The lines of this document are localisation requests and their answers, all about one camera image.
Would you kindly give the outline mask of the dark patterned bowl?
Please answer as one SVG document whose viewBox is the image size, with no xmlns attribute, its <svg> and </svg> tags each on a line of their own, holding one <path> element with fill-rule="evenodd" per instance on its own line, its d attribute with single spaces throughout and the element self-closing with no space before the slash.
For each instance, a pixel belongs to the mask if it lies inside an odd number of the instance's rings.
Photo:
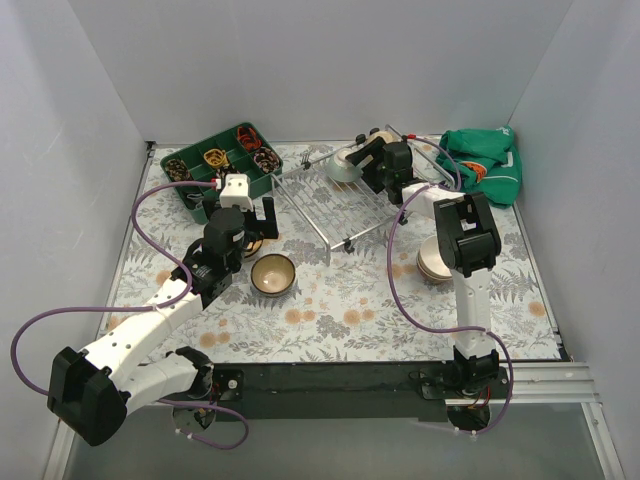
<svg viewBox="0 0 640 480">
<path fill-rule="evenodd" d="M 251 268 L 252 286 L 261 294 L 274 297 L 287 292 L 296 280 L 294 263 L 281 254 L 259 258 Z"/>
</svg>

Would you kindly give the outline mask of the light green bowl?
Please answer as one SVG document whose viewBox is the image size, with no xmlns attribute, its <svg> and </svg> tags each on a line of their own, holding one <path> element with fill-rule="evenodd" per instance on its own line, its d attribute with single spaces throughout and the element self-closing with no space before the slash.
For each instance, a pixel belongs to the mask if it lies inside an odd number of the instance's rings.
<svg viewBox="0 0 640 480">
<path fill-rule="evenodd" d="M 351 153 L 351 149 L 342 148 L 327 161 L 325 172 L 330 179 L 339 183 L 352 183 L 361 178 L 362 170 L 347 160 Z"/>
</svg>

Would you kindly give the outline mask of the green compartment tray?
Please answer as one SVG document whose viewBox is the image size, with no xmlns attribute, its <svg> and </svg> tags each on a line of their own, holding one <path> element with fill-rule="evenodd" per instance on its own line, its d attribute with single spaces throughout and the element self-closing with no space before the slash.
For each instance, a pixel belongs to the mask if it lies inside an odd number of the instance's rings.
<svg viewBox="0 0 640 480">
<path fill-rule="evenodd" d="M 259 130 L 250 122 L 244 122 L 222 132 L 216 133 L 208 138 L 205 138 L 195 144 L 189 145 L 178 150 L 175 153 L 171 153 L 165 156 L 161 162 L 161 170 L 170 181 L 168 175 L 165 173 L 165 164 L 169 159 L 179 158 L 187 165 L 193 180 L 200 183 L 205 182 L 205 187 L 198 186 L 179 186 L 175 189 L 177 195 L 184 208 L 191 215 L 192 219 L 198 224 L 204 224 L 207 221 L 207 215 L 204 214 L 203 208 L 195 210 L 189 210 L 185 205 L 185 195 L 187 193 L 201 193 L 205 198 L 218 199 L 219 194 L 212 183 L 215 170 L 211 168 L 204 160 L 203 154 L 212 148 L 223 149 L 226 151 L 229 164 L 234 165 L 242 174 L 246 174 L 250 180 L 250 196 L 256 199 L 262 195 L 269 193 L 272 190 L 271 177 L 278 175 L 282 172 L 283 161 L 281 160 L 281 167 L 272 174 L 265 175 L 254 163 L 254 152 L 247 152 L 238 142 L 236 138 L 236 130 L 239 126 L 252 127 L 262 140 L 262 147 L 269 148 L 276 153 L 275 148 L 269 144 L 266 138 L 259 132 Z"/>
</svg>

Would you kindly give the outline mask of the cream embossed bowl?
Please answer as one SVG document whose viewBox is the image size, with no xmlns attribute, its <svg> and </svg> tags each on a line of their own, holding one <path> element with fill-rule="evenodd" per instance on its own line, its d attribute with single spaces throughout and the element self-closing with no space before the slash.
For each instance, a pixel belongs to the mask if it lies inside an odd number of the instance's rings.
<svg viewBox="0 0 640 480">
<path fill-rule="evenodd" d="M 440 255 L 436 235 L 429 236 L 421 244 L 417 254 L 417 263 L 427 275 L 433 278 L 439 280 L 451 278 L 450 269 Z"/>
</svg>

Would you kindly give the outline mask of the dark floral roll middle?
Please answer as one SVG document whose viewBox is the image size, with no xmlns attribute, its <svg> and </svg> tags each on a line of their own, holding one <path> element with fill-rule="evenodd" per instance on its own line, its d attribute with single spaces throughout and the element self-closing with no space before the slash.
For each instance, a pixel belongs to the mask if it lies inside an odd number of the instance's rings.
<svg viewBox="0 0 640 480">
<path fill-rule="evenodd" d="M 215 170 L 214 177 L 224 181 L 229 174 L 239 174 L 240 171 L 232 164 L 223 165 Z"/>
</svg>

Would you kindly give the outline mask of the dark patterned roll left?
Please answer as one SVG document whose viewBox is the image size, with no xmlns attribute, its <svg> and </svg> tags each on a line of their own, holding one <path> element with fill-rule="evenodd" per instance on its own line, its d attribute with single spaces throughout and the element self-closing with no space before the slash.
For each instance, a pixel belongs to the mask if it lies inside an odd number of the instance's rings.
<svg viewBox="0 0 640 480">
<path fill-rule="evenodd" d="M 193 177 L 183 160 L 169 159 L 165 164 L 165 173 L 171 182 L 192 181 Z"/>
</svg>

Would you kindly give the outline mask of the grey roll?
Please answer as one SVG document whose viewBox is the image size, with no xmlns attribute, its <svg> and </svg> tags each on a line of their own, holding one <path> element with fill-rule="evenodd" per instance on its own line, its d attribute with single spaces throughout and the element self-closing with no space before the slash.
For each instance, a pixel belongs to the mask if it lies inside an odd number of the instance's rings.
<svg viewBox="0 0 640 480">
<path fill-rule="evenodd" d="M 185 205 L 189 210 L 195 210 L 202 207 L 204 195 L 201 193 L 187 193 L 185 195 Z"/>
</svg>

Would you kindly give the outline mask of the dark floral roll right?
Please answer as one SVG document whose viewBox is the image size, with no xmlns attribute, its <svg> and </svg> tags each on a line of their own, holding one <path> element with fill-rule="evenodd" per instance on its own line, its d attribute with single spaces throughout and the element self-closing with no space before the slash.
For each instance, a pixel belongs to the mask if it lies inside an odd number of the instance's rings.
<svg viewBox="0 0 640 480">
<path fill-rule="evenodd" d="M 281 160 L 277 154 L 266 147 L 254 152 L 253 161 L 265 175 L 272 174 L 281 167 Z"/>
</svg>

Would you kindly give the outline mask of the aluminium frame rail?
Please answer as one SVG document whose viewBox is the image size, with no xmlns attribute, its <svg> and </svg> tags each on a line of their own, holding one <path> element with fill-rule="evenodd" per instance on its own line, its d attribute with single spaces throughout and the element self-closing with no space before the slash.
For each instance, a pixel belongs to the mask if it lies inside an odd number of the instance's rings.
<svg viewBox="0 0 640 480">
<path fill-rule="evenodd" d="M 449 400 L 447 421 L 234 421 L 191 439 L 193 413 L 156 404 L 98 447 L 60 426 L 49 479 L 620 479 L 583 363 L 517 363 L 503 400 Z"/>
</svg>

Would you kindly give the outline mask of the tan bowl front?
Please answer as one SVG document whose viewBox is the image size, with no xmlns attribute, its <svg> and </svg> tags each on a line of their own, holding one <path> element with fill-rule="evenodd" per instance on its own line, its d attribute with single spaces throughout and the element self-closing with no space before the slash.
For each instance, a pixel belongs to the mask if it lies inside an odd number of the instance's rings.
<svg viewBox="0 0 640 480">
<path fill-rule="evenodd" d="M 263 242 L 264 240 L 262 238 L 251 241 L 244 249 L 243 260 L 248 261 L 249 259 L 252 259 L 254 256 L 256 256 L 262 248 Z"/>
</svg>

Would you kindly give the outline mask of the orange black roll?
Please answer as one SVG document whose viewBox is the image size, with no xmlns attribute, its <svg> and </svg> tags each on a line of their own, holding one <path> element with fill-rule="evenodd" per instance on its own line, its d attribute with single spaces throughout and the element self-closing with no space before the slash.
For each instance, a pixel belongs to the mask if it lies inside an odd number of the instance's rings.
<svg viewBox="0 0 640 480">
<path fill-rule="evenodd" d="M 262 140 L 252 127 L 239 126 L 236 130 L 236 138 L 247 152 L 253 152 L 262 147 Z"/>
</svg>

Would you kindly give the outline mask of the beige bowl back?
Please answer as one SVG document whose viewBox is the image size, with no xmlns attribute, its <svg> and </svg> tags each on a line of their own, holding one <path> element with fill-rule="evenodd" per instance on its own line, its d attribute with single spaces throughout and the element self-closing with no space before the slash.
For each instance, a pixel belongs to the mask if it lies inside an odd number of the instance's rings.
<svg viewBox="0 0 640 480">
<path fill-rule="evenodd" d="M 388 131 L 377 131 L 374 132 L 373 134 L 371 134 L 365 144 L 368 145 L 374 141 L 376 141 L 377 139 L 382 139 L 385 143 L 392 143 L 395 140 L 394 135 L 391 132 Z"/>
</svg>

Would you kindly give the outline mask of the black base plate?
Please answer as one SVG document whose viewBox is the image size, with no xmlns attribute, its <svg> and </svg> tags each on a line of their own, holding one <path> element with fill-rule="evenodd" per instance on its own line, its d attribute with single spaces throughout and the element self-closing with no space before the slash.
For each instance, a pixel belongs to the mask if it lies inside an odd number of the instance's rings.
<svg viewBox="0 0 640 480">
<path fill-rule="evenodd" d="M 159 401 L 180 408 L 214 402 L 249 420 L 411 418 L 447 421 L 449 400 L 478 393 L 506 398 L 504 368 L 491 380 L 464 386 L 451 362 L 217 364 L 195 383 L 154 385 L 158 364 L 136 368 L 124 392 L 129 411 Z"/>
</svg>

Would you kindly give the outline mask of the green cloth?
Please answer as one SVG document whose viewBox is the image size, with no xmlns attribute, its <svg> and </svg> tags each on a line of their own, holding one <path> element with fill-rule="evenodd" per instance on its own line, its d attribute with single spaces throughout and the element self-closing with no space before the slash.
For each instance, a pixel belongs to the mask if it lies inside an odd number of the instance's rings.
<svg viewBox="0 0 640 480">
<path fill-rule="evenodd" d="M 439 146 L 443 153 L 436 162 L 454 179 L 460 177 L 464 193 L 481 192 L 499 208 L 511 207 L 522 184 L 522 162 L 516 148 L 516 134 L 510 125 L 496 129 L 446 131 Z"/>
</svg>

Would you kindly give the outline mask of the dark floral roll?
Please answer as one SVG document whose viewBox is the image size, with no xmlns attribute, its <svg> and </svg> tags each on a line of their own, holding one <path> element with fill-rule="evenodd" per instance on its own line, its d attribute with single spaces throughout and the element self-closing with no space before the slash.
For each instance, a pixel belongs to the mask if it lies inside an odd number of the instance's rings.
<svg viewBox="0 0 640 480">
<path fill-rule="evenodd" d="M 224 181 L 229 174 L 239 174 L 240 171 L 232 164 L 223 165 L 215 170 L 214 177 Z"/>
<path fill-rule="evenodd" d="M 253 161 L 265 175 L 272 174 L 281 167 L 281 160 L 277 154 L 266 147 L 254 152 Z"/>
</svg>

